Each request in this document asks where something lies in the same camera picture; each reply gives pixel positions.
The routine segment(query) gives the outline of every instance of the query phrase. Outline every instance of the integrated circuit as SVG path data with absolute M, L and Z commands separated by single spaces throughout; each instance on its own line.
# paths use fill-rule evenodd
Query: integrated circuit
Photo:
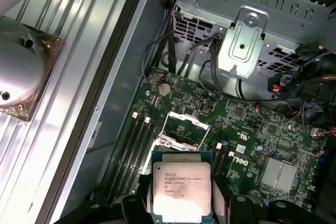
M 237 107 L 235 110 L 235 115 L 241 117 L 243 115 L 244 109 Z
M 274 125 L 270 125 L 267 132 L 270 134 L 275 134 L 277 132 L 277 127 Z

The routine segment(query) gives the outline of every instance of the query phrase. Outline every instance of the chip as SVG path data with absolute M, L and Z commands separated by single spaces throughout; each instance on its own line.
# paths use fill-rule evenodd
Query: chip
M 153 165 L 153 212 L 161 215 L 163 222 L 202 222 L 202 216 L 211 213 L 211 192 L 208 163 L 157 162 Z
M 234 114 L 237 115 L 237 116 L 242 116 L 243 111 L 244 111 L 244 109 L 242 109 L 242 108 L 236 108 Z
M 246 150 L 246 146 L 241 145 L 241 144 L 237 145 L 236 152 L 244 154 L 245 150 Z
M 277 127 L 276 126 L 274 126 L 274 125 L 270 125 L 269 126 L 269 128 L 268 128 L 268 133 L 271 133 L 271 134 L 275 134 L 276 133 L 276 131 L 277 131 Z

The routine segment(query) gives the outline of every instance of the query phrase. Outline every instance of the white sticker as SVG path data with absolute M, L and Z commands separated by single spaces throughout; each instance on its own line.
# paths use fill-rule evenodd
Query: white sticker
M 98 135 L 98 132 L 100 130 L 101 124 L 102 124 L 102 122 L 98 122 L 96 127 L 94 128 L 93 134 L 91 136 L 91 139 L 90 139 L 90 142 L 89 142 L 89 145 L 88 145 L 88 149 L 92 148 L 94 146 L 94 143 L 97 139 L 97 135 Z
M 240 134 L 240 139 L 247 141 L 247 135 L 244 133 Z
M 244 154 L 245 150 L 246 150 L 246 146 L 243 146 L 241 144 L 237 145 L 236 152 Z

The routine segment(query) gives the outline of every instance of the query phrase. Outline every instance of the ram slot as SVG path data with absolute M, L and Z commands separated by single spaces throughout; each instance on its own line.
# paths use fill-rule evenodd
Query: ram slot
M 112 179 L 111 184 L 110 184 L 110 190 L 109 190 L 109 193 L 107 195 L 107 201 L 109 201 L 109 199 L 111 197 L 114 197 L 113 194 L 112 194 L 114 184 L 118 180 L 118 176 L 120 176 L 121 170 L 124 167 L 124 164 L 125 164 L 126 160 L 128 159 L 130 149 L 132 148 L 132 145 L 134 144 L 133 139 L 137 136 L 139 130 L 141 129 L 141 127 L 143 125 L 143 122 L 144 122 L 143 117 L 138 116 L 137 121 L 131 127 L 131 130 L 129 131 L 129 134 L 128 134 L 128 136 L 127 136 L 127 138 L 124 142 L 124 145 L 122 147 L 121 157 L 119 157 L 118 163 L 113 169 L 113 173 L 112 173 L 113 179 Z
M 140 153 L 140 156 L 137 157 L 134 165 L 135 165 L 135 169 L 133 171 L 133 174 L 132 174 L 132 177 L 131 179 L 129 180 L 129 184 L 127 185 L 127 189 L 126 191 L 124 192 L 125 194 L 129 194 L 131 189 L 132 189 L 132 186 L 134 185 L 135 181 L 139 179 L 139 175 L 140 175 L 140 170 L 139 170 L 139 167 L 141 165 L 141 163 L 144 161 L 144 159 L 147 158 L 148 156 L 148 152 L 150 151 L 150 148 L 153 144 L 153 132 L 154 132 L 154 127 L 155 127 L 155 124 L 151 124 L 150 127 L 149 127 L 149 130 L 148 130 L 148 133 L 146 134 L 146 136 L 144 137 L 144 141 L 143 141 L 143 146 L 140 148 L 141 150 L 141 153 Z
M 142 120 L 142 124 L 140 127 L 140 130 L 138 131 L 137 136 L 134 139 L 130 140 L 130 146 L 127 148 L 127 159 L 122 164 L 122 166 L 119 169 L 119 172 L 117 174 L 117 178 L 115 182 L 112 184 L 112 190 L 111 190 L 111 203 L 114 203 L 114 201 L 120 196 L 121 194 L 121 187 L 123 183 L 128 179 L 127 174 L 130 169 L 132 169 L 132 162 L 134 157 L 136 156 L 137 152 L 139 151 L 139 145 L 141 143 L 141 140 L 143 139 L 144 134 L 146 133 L 148 128 L 148 123 L 145 122 L 145 120 Z

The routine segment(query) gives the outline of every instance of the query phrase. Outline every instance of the capacitor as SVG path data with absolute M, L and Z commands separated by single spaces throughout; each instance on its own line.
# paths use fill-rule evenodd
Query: capacitor
M 263 148 L 261 145 L 259 145 L 259 146 L 257 147 L 257 151 L 259 151 L 259 152 L 262 152 L 263 149 L 264 149 L 264 148 Z
M 275 159 L 279 159 L 279 157 L 280 157 L 280 154 L 279 154 L 278 152 L 275 152 L 275 153 L 273 154 L 273 158 L 275 158 Z

